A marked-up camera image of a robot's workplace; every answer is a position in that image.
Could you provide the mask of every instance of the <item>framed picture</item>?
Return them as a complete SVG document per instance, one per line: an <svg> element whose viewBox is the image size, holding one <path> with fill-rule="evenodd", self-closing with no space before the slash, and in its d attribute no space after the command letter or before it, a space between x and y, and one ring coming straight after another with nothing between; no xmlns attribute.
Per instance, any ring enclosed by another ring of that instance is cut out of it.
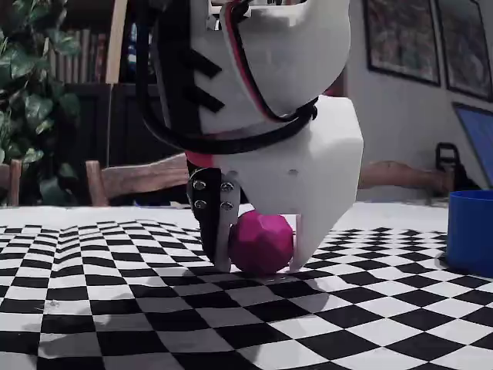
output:
<svg viewBox="0 0 493 370"><path fill-rule="evenodd" d="M431 0L364 0L370 70L439 86Z"/></svg>
<svg viewBox="0 0 493 370"><path fill-rule="evenodd" d="M493 100L491 66L481 7L474 0L437 0L447 87Z"/></svg>

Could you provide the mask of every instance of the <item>checkerboard mat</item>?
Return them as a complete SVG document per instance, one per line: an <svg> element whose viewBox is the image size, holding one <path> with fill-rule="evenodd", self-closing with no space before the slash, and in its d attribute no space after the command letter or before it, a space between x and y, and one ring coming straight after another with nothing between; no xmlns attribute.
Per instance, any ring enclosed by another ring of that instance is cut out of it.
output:
<svg viewBox="0 0 493 370"><path fill-rule="evenodd" d="M198 230L0 228L0 368L493 369L493 282L446 235L333 231L293 274L221 274Z"/></svg>

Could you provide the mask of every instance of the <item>blue container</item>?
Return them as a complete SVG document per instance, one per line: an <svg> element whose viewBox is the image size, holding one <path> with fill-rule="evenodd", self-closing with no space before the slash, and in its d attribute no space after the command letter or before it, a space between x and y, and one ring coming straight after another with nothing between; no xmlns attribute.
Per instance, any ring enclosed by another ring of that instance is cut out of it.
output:
<svg viewBox="0 0 493 370"><path fill-rule="evenodd" d="M493 191L458 191L448 208L447 262L493 278Z"/></svg>

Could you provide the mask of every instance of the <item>magenta ball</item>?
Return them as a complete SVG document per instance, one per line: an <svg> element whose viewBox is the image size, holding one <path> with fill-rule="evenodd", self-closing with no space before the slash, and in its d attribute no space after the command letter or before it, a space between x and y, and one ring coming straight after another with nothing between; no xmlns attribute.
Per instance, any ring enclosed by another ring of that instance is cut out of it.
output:
<svg viewBox="0 0 493 370"><path fill-rule="evenodd" d="M249 274L275 274L293 257L293 229L283 216L255 210L240 216L230 232L230 258Z"/></svg>

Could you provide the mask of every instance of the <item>wall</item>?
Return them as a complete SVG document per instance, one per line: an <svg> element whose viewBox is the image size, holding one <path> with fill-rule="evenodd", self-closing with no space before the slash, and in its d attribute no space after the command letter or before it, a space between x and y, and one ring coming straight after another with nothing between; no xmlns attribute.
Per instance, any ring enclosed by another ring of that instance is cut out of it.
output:
<svg viewBox="0 0 493 370"><path fill-rule="evenodd" d="M481 0L481 9L493 61L493 1ZM485 179L451 108L451 102L492 111L493 104L447 91L438 27L441 88L368 71L363 0L351 0L350 21L352 44L347 65L347 93L354 102L364 135L363 165L378 160L398 160L413 167L433 169L436 144L453 142L461 151L470 177L485 186ZM423 195L415 190L379 187L360 191L358 199L398 200Z"/></svg>

